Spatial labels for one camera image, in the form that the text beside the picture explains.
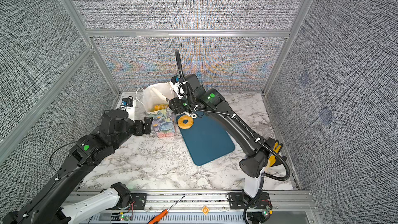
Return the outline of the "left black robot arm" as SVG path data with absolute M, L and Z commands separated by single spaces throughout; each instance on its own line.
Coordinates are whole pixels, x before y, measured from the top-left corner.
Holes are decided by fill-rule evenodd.
M 131 136 L 150 134 L 152 117 L 132 120 L 127 111 L 105 110 L 101 124 L 75 142 L 63 164 L 25 207 L 9 212 L 5 224 L 71 224 L 76 218 L 61 207 L 70 193 L 106 157 Z

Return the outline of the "white floral paper bag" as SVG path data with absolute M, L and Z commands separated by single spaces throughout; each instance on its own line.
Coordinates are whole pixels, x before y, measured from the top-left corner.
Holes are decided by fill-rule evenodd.
M 152 117 L 151 133 L 160 139 L 176 135 L 175 115 L 169 108 L 168 100 L 175 97 L 171 83 L 157 83 L 147 88 L 139 88 L 136 93 L 142 94 L 138 101 L 143 105 L 148 117 Z

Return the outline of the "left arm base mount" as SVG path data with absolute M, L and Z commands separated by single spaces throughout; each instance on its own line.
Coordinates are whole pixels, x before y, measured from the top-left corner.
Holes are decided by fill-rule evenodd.
M 147 202 L 146 193 L 130 193 L 130 195 L 124 195 L 120 197 L 116 206 L 112 207 L 111 210 L 144 210 Z

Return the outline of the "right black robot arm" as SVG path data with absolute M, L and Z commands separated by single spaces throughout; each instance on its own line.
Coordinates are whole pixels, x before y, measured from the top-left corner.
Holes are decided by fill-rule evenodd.
M 192 118 L 198 113 L 219 122 L 226 132 L 238 143 L 245 158 L 239 162 L 239 167 L 245 173 L 243 192 L 251 199 L 263 187 L 265 178 L 276 181 L 286 181 L 291 176 L 291 170 L 286 160 L 274 151 L 277 141 L 254 131 L 231 108 L 225 97 L 216 89 L 205 90 L 195 74 L 186 76 L 183 72 L 179 50 L 175 51 L 178 76 L 172 80 L 173 90 L 177 94 L 169 99 L 169 107 L 175 115 L 187 115 Z M 286 174 L 276 176 L 268 173 L 269 159 L 274 156 L 283 165 Z

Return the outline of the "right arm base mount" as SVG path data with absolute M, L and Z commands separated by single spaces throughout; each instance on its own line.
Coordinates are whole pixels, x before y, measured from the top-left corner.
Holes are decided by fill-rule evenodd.
M 246 224 L 264 224 L 273 214 L 273 205 L 267 192 L 259 190 L 251 198 L 243 191 L 227 194 L 230 209 L 243 210 L 243 220 Z

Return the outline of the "fake long twisted bread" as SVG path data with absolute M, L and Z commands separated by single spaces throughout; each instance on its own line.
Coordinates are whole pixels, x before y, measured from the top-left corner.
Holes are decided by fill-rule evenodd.
M 159 105 L 155 105 L 153 111 L 156 112 L 156 111 L 164 110 L 164 109 L 166 109 L 166 108 L 168 108 L 168 107 L 169 107 L 168 104 L 159 104 Z

